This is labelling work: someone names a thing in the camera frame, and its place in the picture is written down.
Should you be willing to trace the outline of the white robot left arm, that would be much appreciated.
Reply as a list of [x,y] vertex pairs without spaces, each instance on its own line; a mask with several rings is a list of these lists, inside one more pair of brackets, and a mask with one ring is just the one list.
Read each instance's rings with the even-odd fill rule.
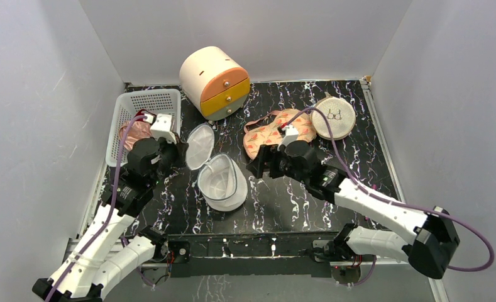
[[153,198],[158,182],[185,164],[188,143],[176,137],[138,140],[122,164],[118,156],[114,181],[105,191],[91,225],[63,264],[39,278],[32,292],[43,301],[103,301],[131,271],[168,256],[167,236],[148,226],[115,256],[114,244]]

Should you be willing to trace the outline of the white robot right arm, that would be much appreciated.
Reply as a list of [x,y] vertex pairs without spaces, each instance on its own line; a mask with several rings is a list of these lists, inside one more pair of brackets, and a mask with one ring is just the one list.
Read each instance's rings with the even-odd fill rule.
[[261,145],[246,168],[256,178],[267,172],[273,179],[294,179],[303,183],[311,196],[355,211],[384,227],[371,230],[347,223],[332,240],[314,241],[312,249],[305,251],[318,262],[378,255],[406,262],[427,277],[441,279],[460,244],[447,211],[436,208],[436,213],[430,214],[407,209],[394,199],[379,201],[371,189],[353,184],[344,170],[323,164],[302,140],[286,147]]

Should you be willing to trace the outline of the white mesh laundry bag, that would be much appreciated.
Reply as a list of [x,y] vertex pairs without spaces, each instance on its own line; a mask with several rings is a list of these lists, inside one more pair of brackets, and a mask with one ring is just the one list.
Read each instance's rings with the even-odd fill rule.
[[247,199],[248,185],[239,165],[226,153],[212,155],[214,131],[207,123],[194,128],[187,139],[185,163],[197,171],[196,185],[207,205],[222,212],[234,211]]

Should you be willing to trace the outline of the red bra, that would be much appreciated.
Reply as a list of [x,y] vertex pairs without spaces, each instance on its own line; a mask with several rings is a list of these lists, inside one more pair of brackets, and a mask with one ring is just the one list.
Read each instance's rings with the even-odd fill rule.
[[154,115],[150,113],[146,109],[141,109],[137,114],[135,114],[135,118],[137,121],[146,121],[147,119],[153,119]]

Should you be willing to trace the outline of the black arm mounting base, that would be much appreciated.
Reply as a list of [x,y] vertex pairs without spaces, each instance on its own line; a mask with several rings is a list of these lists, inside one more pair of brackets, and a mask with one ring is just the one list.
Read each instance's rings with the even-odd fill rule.
[[357,279],[371,255],[329,256],[325,245],[334,232],[170,234],[159,255],[142,264],[146,276],[170,273],[174,278],[230,275],[307,275],[333,277],[345,273]]

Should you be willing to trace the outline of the floral peach bra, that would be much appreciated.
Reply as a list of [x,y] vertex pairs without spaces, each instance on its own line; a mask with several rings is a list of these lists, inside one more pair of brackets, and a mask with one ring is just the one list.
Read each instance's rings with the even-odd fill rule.
[[[244,129],[243,146],[247,156],[254,159],[261,145],[274,145],[282,141],[279,128],[300,111],[297,109],[283,109],[271,111],[266,116],[251,122],[247,122]],[[305,142],[313,141],[317,133],[307,113],[302,113],[296,118],[292,125],[298,130],[298,140]]]

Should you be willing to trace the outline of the pink bra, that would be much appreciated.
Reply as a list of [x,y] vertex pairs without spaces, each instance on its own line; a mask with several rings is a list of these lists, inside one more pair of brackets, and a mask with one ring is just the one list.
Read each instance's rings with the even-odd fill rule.
[[149,123],[145,123],[144,121],[134,122],[130,127],[126,140],[123,143],[124,149],[129,152],[138,140],[150,138],[152,136],[150,128],[151,125]]

